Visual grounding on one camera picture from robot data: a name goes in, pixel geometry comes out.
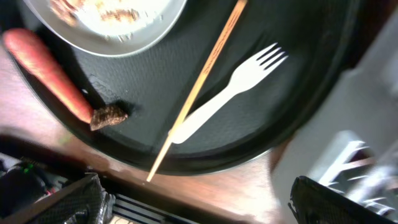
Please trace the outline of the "grey plate with food scraps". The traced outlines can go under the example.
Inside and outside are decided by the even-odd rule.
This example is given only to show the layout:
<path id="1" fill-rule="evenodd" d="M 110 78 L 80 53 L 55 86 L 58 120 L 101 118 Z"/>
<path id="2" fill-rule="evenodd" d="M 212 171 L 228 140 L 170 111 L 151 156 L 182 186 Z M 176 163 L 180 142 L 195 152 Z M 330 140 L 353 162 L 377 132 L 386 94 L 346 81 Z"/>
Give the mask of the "grey plate with food scraps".
<path id="1" fill-rule="evenodd" d="M 89 54 L 126 57 L 158 43 L 179 19 L 184 0 L 28 0 L 59 38 Z"/>

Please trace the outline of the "orange carrot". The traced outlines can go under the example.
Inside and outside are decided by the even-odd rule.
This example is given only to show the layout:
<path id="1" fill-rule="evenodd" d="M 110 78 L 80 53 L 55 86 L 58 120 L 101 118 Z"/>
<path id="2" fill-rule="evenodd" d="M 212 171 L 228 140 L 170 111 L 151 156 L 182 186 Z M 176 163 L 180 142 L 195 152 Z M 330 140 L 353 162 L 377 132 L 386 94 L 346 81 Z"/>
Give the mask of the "orange carrot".
<path id="1" fill-rule="evenodd" d="M 22 28 L 10 29 L 3 34 L 3 41 L 14 58 L 70 112 L 85 123 L 91 122 L 94 109 L 36 34 Z"/>

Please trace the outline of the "wooden chopstick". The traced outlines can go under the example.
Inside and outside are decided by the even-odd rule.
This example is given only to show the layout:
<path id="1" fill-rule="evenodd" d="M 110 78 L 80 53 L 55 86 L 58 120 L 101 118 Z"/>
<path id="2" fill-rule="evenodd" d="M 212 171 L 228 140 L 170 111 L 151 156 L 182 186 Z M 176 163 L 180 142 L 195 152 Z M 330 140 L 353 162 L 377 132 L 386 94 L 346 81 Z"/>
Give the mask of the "wooden chopstick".
<path id="1" fill-rule="evenodd" d="M 195 99 L 197 98 L 202 86 L 204 85 L 209 73 L 211 72 L 211 69 L 213 68 L 218 56 L 220 55 L 226 41 L 228 40 L 229 36 L 232 33 L 232 30 L 234 29 L 237 21 L 239 20 L 240 15 L 244 11 L 244 8 L 247 4 L 247 0 L 238 0 L 235 7 L 233 8 L 232 13 L 230 14 L 223 30 L 221 31 L 220 36 L 218 37 L 218 40 L 216 41 L 209 57 L 207 58 L 195 84 L 193 85 L 189 95 L 187 96 L 187 99 L 185 103 L 183 104 L 177 119 L 175 120 L 172 128 L 169 131 L 169 134 L 167 138 L 165 139 L 165 142 L 163 146 L 161 147 L 150 171 L 149 174 L 146 178 L 147 182 L 150 182 L 152 178 L 155 176 L 158 168 L 160 167 L 166 153 L 168 152 L 171 144 L 172 144 L 172 137 L 174 132 L 177 130 L 177 128 L 183 123 L 184 119 L 187 117 L 188 112 L 190 111 Z"/>

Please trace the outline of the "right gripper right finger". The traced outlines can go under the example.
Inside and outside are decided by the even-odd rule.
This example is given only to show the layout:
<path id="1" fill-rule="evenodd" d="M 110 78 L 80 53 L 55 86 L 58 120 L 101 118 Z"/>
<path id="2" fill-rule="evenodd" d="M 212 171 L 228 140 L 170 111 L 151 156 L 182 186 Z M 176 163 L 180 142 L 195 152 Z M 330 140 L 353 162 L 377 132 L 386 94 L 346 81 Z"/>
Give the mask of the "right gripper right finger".
<path id="1" fill-rule="evenodd" d="M 295 179 L 288 206 L 299 224 L 394 224 L 306 176 Z"/>

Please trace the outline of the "white plastic fork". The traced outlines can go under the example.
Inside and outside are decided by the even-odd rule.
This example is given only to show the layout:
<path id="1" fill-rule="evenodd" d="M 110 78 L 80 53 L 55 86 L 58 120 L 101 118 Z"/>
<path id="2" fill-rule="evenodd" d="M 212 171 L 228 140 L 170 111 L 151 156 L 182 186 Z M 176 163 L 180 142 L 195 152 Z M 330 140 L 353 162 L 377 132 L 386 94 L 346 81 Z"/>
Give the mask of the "white plastic fork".
<path id="1" fill-rule="evenodd" d="M 174 144 L 185 142 L 229 100 L 255 87 L 288 57 L 276 43 L 249 57 L 234 70 L 224 89 L 184 119 L 173 131 L 171 141 Z"/>

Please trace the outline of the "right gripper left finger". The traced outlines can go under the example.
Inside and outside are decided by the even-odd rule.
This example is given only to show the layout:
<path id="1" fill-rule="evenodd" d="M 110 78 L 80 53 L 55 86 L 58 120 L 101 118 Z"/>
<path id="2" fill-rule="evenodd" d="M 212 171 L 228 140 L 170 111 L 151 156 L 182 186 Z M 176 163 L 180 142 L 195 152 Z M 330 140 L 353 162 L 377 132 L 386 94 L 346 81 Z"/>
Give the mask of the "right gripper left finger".
<path id="1" fill-rule="evenodd" d="M 101 185 L 98 174 L 86 176 L 1 220 L 18 223 L 109 223 L 116 197 Z"/>

